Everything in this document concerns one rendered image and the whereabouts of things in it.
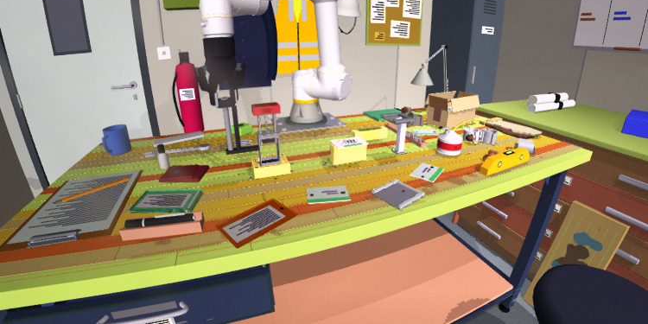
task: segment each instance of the black stool seat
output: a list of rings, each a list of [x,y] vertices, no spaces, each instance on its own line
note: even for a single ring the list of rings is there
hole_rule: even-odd
[[[648,323],[648,290],[579,264],[547,270],[533,291],[533,305],[540,324]]]

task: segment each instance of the small bottle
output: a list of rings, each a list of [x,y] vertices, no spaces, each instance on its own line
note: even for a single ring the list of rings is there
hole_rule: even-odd
[[[164,152],[164,144],[157,145],[157,161],[160,163],[160,168],[168,168],[168,156]]]

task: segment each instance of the door frame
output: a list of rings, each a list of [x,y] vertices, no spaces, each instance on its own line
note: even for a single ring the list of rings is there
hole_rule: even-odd
[[[146,47],[144,46],[142,13],[139,8],[139,0],[130,0],[130,9],[133,15],[133,28],[135,30],[137,58],[139,61],[140,72],[142,74],[144,98],[146,99],[146,108],[149,112],[151,132],[153,134],[153,137],[158,137],[160,136],[160,127],[157,123],[156,107],[153,102],[153,90],[150,84],[149,64],[146,60]],[[25,145],[27,146],[29,157],[34,164],[34,168],[36,170],[36,174],[38,175],[42,189],[45,190],[49,187],[50,182],[45,176],[45,170],[42,166],[41,158],[38,156],[38,151],[36,150],[34,144],[34,138],[32,138],[31,131],[29,130],[29,123],[27,121],[27,118],[25,117],[25,113],[22,111],[22,105],[19,99],[20,97],[18,96],[16,89],[16,82],[14,80],[13,73],[11,72],[10,60],[4,47],[2,29],[0,29],[0,69],[2,69],[4,81],[7,84],[7,90],[9,91],[9,96],[11,98],[11,104],[14,108],[14,113],[16,114],[18,125],[20,126],[22,138],[24,139]]]

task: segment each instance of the red wallet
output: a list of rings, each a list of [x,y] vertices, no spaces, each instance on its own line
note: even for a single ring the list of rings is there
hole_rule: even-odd
[[[208,169],[209,166],[198,164],[171,166],[164,175],[160,176],[160,182],[199,182]]]

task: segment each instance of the bulletin board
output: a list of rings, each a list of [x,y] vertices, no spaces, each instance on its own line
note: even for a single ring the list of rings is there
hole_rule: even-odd
[[[420,46],[423,0],[366,0],[365,44]]]

